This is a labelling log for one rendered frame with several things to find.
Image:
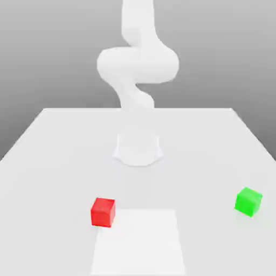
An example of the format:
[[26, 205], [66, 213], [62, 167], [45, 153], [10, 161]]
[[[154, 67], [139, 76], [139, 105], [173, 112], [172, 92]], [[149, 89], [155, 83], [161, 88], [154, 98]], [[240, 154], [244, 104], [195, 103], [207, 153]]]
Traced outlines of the small red cube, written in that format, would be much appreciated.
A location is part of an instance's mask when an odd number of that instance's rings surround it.
[[93, 226], [111, 227], [115, 217], [115, 200], [97, 197], [91, 207]]

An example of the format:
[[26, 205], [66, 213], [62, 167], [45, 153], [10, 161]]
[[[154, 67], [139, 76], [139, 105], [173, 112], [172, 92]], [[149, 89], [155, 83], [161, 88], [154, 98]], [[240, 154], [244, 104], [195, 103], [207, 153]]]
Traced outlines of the small green cube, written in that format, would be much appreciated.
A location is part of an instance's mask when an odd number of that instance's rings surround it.
[[237, 194], [234, 209], [253, 217], [260, 208], [262, 198], [261, 193], [245, 187]]

